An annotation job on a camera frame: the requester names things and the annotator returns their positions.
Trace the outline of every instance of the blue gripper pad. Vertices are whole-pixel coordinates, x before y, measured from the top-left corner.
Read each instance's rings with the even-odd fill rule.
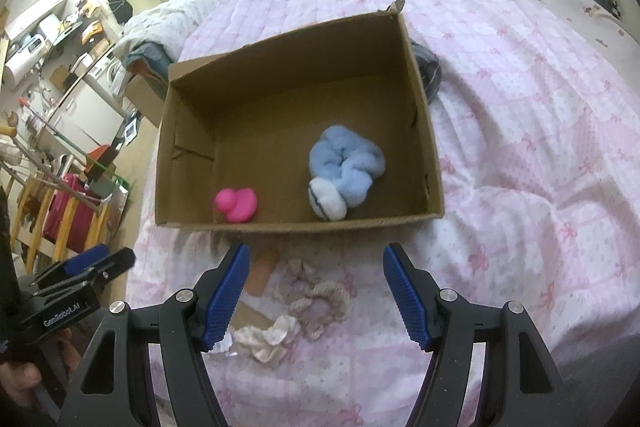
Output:
[[[244,282],[249,275],[250,265],[249,248],[241,245],[207,305],[202,343],[208,349],[213,348],[215,343],[224,338],[226,328],[236,310]]]
[[[95,247],[65,261],[65,273],[69,277],[80,275],[84,270],[106,259],[108,256],[109,248],[107,245],[95,245]]]
[[[396,305],[402,316],[404,327],[409,338],[418,343],[420,349],[425,349],[431,342],[427,330],[427,314],[422,301],[415,292],[414,285],[402,268],[396,252],[391,247],[385,248],[382,256],[382,266],[385,271],[386,283],[396,300]]]

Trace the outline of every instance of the scrunchie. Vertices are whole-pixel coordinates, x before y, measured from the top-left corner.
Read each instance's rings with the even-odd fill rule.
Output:
[[[348,208],[360,205],[373,180],[385,172],[380,148],[352,130],[332,125],[309,153],[309,203],[326,221],[344,219]]]

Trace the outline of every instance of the bed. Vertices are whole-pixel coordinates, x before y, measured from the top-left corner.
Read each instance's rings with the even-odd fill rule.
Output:
[[[217,0],[174,42],[177,59],[389,2]],[[294,342],[276,369],[205,355],[222,409],[244,427],[404,425],[428,355],[409,340],[383,280],[383,247],[399,241],[417,267],[471,302],[523,302],[578,423],[604,425],[640,367],[638,43],[593,0],[407,0],[403,13],[410,36],[443,65],[430,111],[446,215],[373,232],[243,238],[342,282],[352,309],[317,342]],[[133,307],[193,285],[228,239],[156,227],[155,164],[154,156],[127,282]],[[265,295],[242,301],[280,315],[273,295],[283,270]],[[156,394],[166,399],[159,349],[151,359]],[[478,346],[460,425],[472,422],[481,365]]]

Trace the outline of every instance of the metal screw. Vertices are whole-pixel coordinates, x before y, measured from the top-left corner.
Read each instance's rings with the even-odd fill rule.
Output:
[[[443,301],[453,302],[458,298],[458,294],[449,288],[444,288],[444,290],[440,291],[440,298]]]
[[[509,311],[515,314],[521,314],[524,311],[524,306],[520,304],[518,301],[509,301],[507,304]]]
[[[124,306],[125,303],[123,301],[115,301],[111,303],[111,306],[109,306],[109,311],[114,315],[117,315],[118,313],[123,311]]]
[[[189,302],[193,299],[193,292],[191,290],[180,290],[177,294],[175,294],[175,299],[178,302]]]

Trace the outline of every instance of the white plush ball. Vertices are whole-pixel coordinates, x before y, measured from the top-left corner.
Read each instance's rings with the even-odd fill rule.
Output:
[[[347,215],[347,204],[331,181],[314,178],[307,189],[311,208],[320,219],[340,221]]]

